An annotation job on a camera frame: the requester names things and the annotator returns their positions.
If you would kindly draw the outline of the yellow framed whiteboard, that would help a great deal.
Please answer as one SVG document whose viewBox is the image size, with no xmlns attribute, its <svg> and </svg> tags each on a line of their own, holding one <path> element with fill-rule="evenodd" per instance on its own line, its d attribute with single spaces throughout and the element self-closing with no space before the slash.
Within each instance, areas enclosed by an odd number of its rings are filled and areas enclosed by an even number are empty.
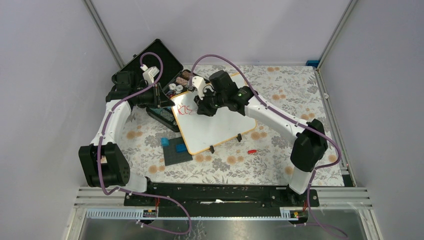
<svg viewBox="0 0 424 240">
<path fill-rule="evenodd" d="M 200 115 L 194 98 L 197 90 L 186 91 L 171 98 L 174 102 L 172 112 L 184 143 L 191 155 L 209 150 L 226 141 L 254 130 L 255 119 L 219 108 L 214 116 Z"/>
</svg>

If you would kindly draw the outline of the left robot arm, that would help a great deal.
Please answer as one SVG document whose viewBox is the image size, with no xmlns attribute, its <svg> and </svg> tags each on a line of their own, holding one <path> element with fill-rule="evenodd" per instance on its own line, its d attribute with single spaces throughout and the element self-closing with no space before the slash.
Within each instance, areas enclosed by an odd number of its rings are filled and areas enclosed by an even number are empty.
<svg viewBox="0 0 424 240">
<path fill-rule="evenodd" d="M 124 188 L 128 192 L 136 192 L 136 199 L 144 206 L 154 202 L 154 190 L 148 187 L 146 177 L 131 172 L 120 149 L 120 141 L 134 107 L 163 109 L 174 106 L 159 83 L 161 75 L 157 67 L 143 65 L 141 78 L 134 71 L 121 71 L 112 77 L 114 86 L 106 96 L 100 127 L 90 144 L 78 151 L 90 187 Z"/>
</svg>

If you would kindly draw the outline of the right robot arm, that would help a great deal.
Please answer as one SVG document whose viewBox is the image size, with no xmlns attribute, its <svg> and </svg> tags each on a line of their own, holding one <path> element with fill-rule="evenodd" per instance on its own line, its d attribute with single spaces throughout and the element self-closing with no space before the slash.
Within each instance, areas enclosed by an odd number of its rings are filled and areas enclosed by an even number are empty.
<svg viewBox="0 0 424 240">
<path fill-rule="evenodd" d="M 213 117 L 219 108 L 228 108 L 260 121 L 292 144 L 290 161 L 294 167 L 286 198 L 293 206 L 301 205 L 307 199 L 314 168 L 328 149 L 323 124 L 317 119 L 307 121 L 278 109 L 249 85 L 238 87 L 223 70 L 213 73 L 208 80 L 193 76 L 191 85 L 197 90 L 194 102 L 199 115 Z"/>
</svg>

